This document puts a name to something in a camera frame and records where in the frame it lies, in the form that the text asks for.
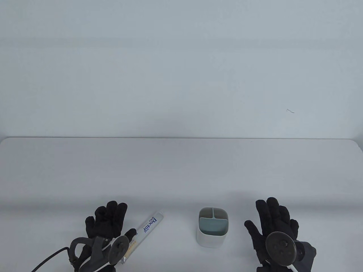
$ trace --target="white table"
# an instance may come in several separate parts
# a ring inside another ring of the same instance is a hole
[[[117,271],[254,272],[243,222],[258,223],[254,202],[269,196],[317,248],[313,271],[361,270],[363,154],[350,140],[9,138],[0,184],[0,271],[31,271],[114,199],[129,205],[124,231],[165,215]],[[229,214],[219,249],[196,242],[204,206]],[[39,271],[72,267],[63,252]]]

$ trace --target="black glove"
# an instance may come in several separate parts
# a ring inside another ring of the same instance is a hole
[[[275,231],[286,233],[293,240],[296,240],[299,229],[298,222],[290,219],[289,211],[286,207],[280,206],[276,198],[270,197],[267,199],[267,203],[264,200],[257,200],[256,208],[260,215],[262,235],[250,220],[245,222],[245,227],[251,235],[253,249],[256,250],[258,260],[263,265],[257,268],[257,272],[291,272],[287,267],[278,265],[271,260],[265,243],[267,236]]]
[[[96,219],[93,216],[86,218],[86,232],[88,238],[95,238],[96,236],[113,239],[121,235],[123,220],[125,218],[127,205],[120,203],[117,205],[116,201],[110,201],[107,206],[98,207],[94,212]],[[131,242],[132,238],[136,235],[134,228],[125,233],[125,236]],[[91,256],[92,248],[84,246],[82,253],[78,260],[73,264],[74,271],[77,272],[81,264]],[[100,272],[115,272],[114,265],[108,265],[100,270]]]

